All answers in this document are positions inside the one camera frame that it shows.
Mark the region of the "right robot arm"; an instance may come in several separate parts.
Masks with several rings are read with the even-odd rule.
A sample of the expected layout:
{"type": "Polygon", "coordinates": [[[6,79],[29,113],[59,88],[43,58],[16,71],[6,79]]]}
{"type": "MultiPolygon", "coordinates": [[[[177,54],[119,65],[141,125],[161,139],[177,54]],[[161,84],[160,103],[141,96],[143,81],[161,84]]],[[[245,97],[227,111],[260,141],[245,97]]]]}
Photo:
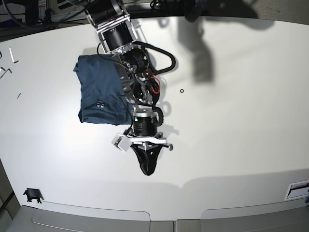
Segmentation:
{"type": "Polygon", "coordinates": [[[154,173],[162,148],[173,149],[162,132],[163,111],[156,106],[161,85],[156,75],[171,71],[175,57],[160,48],[138,41],[135,28],[123,1],[88,0],[85,13],[95,28],[107,59],[116,65],[123,94],[121,102],[129,114],[130,126],[113,139],[113,145],[123,152],[132,149],[142,172],[154,173]]]}

